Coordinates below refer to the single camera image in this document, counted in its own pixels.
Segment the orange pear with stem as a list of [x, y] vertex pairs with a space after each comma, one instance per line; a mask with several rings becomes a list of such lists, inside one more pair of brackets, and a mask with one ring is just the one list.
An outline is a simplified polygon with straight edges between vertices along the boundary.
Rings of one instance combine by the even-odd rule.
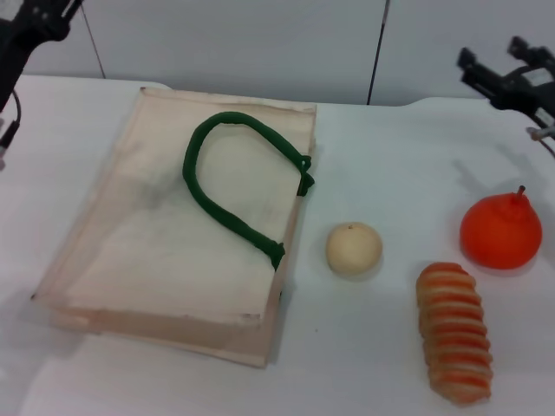
[[463, 254], [480, 266], [513, 270], [529, 263], [543, 239], [542, 224], [526, 188], [485, 197], [475, 203], [460, 223]]

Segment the white canvas handbag green handles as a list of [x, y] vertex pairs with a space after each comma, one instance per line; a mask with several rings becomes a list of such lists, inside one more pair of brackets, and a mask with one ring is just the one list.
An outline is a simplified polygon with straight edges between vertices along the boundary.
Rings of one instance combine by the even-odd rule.
[[287, 264], [211, 218], [182, 176], [194, 130], [222, 113], [249, 115], [279, 139], [230, 121], [208, 127], [199, 186], [290, 255], [316, 105], [142, 88], [34, 294], [57, 326], [267, 365]]

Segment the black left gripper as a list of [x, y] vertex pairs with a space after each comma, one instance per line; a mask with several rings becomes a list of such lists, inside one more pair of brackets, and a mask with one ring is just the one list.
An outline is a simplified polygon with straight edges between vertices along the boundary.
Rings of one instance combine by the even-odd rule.
[[83, 0], [0, 1], [0, 112], [29, 57], [46, 42], [60, 42]]

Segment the orange striped bread loaf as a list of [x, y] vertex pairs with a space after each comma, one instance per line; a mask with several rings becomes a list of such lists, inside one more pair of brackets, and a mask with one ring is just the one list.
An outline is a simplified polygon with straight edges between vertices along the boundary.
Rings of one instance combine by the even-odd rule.
[[474, 277], [457, 263], [431, 263], [415, 293], [432, 390], [457, 406], [489, 400], [493, 357]]

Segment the cream round apple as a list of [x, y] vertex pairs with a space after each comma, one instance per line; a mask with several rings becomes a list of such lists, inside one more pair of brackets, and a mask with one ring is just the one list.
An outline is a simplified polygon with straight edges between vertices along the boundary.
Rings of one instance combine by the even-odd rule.
[[325, 256], [335, 273], [358, 276], [380, 262], [382, 250], [382, 238], [373, 227], [360, 222], [341, 223], [327, 236]]

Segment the black vertical pole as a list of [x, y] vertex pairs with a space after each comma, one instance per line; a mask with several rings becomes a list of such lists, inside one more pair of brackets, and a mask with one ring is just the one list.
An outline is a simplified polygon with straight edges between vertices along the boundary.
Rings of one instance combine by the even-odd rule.
[[381, 28], [380, 28], [380, 33], [379, 33], [378, 42], [377, 42], [376, 51], [375, 51], [375, 59], [374, 59], [374, 64], [373, 64], [372, 73], [371, 73], [370, 82], [369, 82], [369, 90], [368, 90], [368, 95], [366, 100], [367, 106], [369, 106], [371, 103], [372, 94], [375, 86], [375, 78], [376, 78], [378, 63], [379, 63], [381, 49], [382, 49], [382, 40], [384, 37], [384, 32], [385, 32], [385, 28], [386, 28], [388, 16], [389, 16], [390, 3], [391, 3], [391, 0], [385, 0], [384, 10], [382, 13]]

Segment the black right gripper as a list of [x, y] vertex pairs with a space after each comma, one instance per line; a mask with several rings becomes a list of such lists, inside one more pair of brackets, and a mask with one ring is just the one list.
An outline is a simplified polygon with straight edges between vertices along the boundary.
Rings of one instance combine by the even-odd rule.
[[555, 55], [545, 46], [531, 47], [520, 36], [512, 38], [507, 53], [528, 66], [501, 77], [463, 48], [457, 59], [461, 82], [490, 99], [496, 109], [522, 113], [539, 127], [555, 126]]

